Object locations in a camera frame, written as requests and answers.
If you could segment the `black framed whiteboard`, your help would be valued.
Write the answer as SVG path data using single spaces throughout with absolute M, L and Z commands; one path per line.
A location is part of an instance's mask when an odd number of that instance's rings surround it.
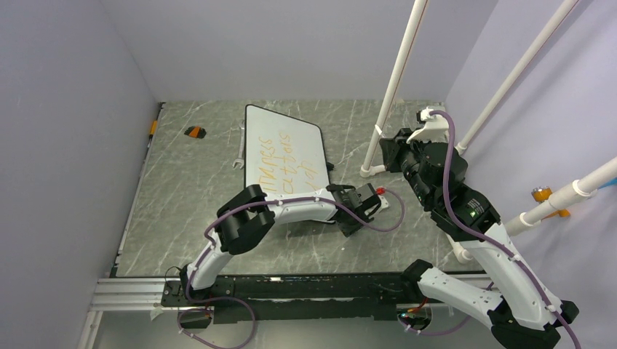
M 244 184 L 266 193 L 309 193 L 330 184 L 322 130 L 249 104 L 244 109 Z

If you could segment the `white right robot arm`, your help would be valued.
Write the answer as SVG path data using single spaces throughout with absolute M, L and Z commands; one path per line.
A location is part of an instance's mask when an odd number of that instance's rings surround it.
M 493 290 L 449 276 L 425 260 L 401 274 L 405 299 L 439 300 L 483 323 L 505 348 L 554 348 L 559 327 L 579 313 L 552 294 L 514 247 L 490 201 L 464 182 L 467 161 L 447 143 L 413 140 L 403 128 L 379 145 L 388 172 L 401 173 L 437 227 L 482 266 Z

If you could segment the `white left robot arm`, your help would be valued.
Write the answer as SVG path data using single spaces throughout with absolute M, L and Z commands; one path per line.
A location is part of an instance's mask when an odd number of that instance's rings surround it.
M 181 269 L 180 296 L 190 305 L 202 304 L 232 257 L 254 249 L 275 226 L 334 223 L 344 236 L 350 236 L 368 225 L 381 206 L 371 184 L 328 185 L 296 194 L 266 193 L 259 185 L 249 185 L 219 208 L 216 220 L 206 228 L 206 246 Z

